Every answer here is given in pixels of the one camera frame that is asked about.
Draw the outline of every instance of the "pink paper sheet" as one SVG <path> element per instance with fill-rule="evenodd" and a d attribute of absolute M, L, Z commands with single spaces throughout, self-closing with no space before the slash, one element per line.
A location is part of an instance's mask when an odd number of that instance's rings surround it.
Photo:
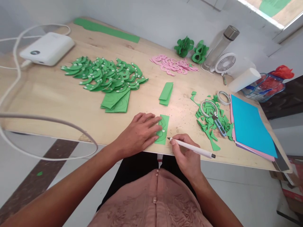
<path fill-rule="evenodd" d="M 230 96 L 230 100 L 231 100 L 231 101 L 230 101 L 230 121 L 231 121 L 231 123 L 234 123 L 233 105 L 232 105 L 231 96 Z M 258 150 L 256 150 L 256 149 L 253 149 L 253 148 L 251 148 L 251 147 L 248 147 L 248 146 L 246 146 L 246 145 L 244 145 L 244 144 L 238 142 L 238 141 L 236 140 L 235 124 L 234 124 L 234 128 L 233 128 L 233 131 L 232 131 L 232 138 L 233 138 L 233 140 L 235 141 L 235 143 L 237 144 L 238 147 L 241 147 L 241 148 L 243 148 L 243 149 L 245 149 L 245 150 L 248 150 L 248 151 L 250 151 L 250 152 L 253 152 L 253 153 L 255 153 L 255 154 L 257 154 L 257 155 L 259 155 L 259 156 L 261 156 L 261 157 L 263 157 L 263 158 L 265 158 L 265 159 L 267 159 L 267 160 L 269 160 L 269 161 L 275 161 L 275 158 L 274 158 L 273 156 L 270 156 L 270 155 L 268 155 L 268 154 L 265 154 L 265 153 L 263 153 L 263 152 L 261 152 L 261 151 L 258 151 Z"/>

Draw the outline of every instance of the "white fan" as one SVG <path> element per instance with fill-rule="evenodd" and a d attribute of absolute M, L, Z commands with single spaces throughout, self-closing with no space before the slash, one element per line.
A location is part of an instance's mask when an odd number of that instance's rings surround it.
<path fill-rule="evenodd" d="M 225 52 L 220 56 L 215 67 L 210 68 L 210 71 L 211 72 L 216 71 L 217 73 L 221 73 L 221 76 L 223 76 L 224 85 L 226 85 L 224 74 L 232 67 L 234 67 L 235 63 L 236 63 L 236 55 L 234 53 Z"/>

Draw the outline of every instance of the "white marker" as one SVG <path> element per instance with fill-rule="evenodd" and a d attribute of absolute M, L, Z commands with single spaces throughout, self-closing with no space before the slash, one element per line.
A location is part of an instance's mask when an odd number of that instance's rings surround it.
<path fill-rule="evenodd" d="M 211 153 L 211 152 L 209 152 L 209 151 L 207 151 L 207 150 L 204 150 L 204 149 L 201 149 L 201 148 L 198 148 L 198 147 L 195 147 L 195 146 L 193 146 L 193 145 L 190 145 L 190 144 L 188 144 L 188 143 L 185 143 L 185 142 L 182 142 L 182 141 L 180 141 L 180 140 L 176 140 L 175 139 L 175 141 L 180 145 L 180 146 L 183 146 L 183 147 L 185 147 L 185 148 L 188 148 L 188 149 L 190 149 L 190 150 L 192 150 L 193 152 L 195 152 L 195 153 L 197 153 L 197 154 L 200 154 L 200 155 L 203 155 L 203 156 L 205 156 L 205 157 L 207 157 L 207 158 L 215 158 L 216 157 L 216 155 L 215 154 L 213 154 L 213 153 Z"/>

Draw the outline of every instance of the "fan grille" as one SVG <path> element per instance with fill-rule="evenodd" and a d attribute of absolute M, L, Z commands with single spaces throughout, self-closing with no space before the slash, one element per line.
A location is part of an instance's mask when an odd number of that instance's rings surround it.
<path fill-rule="evenodd" d="M 223 58 L 220 62 L 217 64 L 217 70 L 220 72 L 225 72 L 229 70 L 232 66 L 234 66 L 236 62 L 236 57 L 233 55 L 227 56 Z"/>

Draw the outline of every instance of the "metal bottle cap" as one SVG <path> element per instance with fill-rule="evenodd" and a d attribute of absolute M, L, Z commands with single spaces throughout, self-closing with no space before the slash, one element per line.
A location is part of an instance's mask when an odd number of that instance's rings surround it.
<path fill-rule="evenodd" d="M 240 34 L 239 30 L 231 25 L 229 25 L 227 29 L 224 31 L 224 36 L 230 41 L 234 41 L 239 34 Z"/>

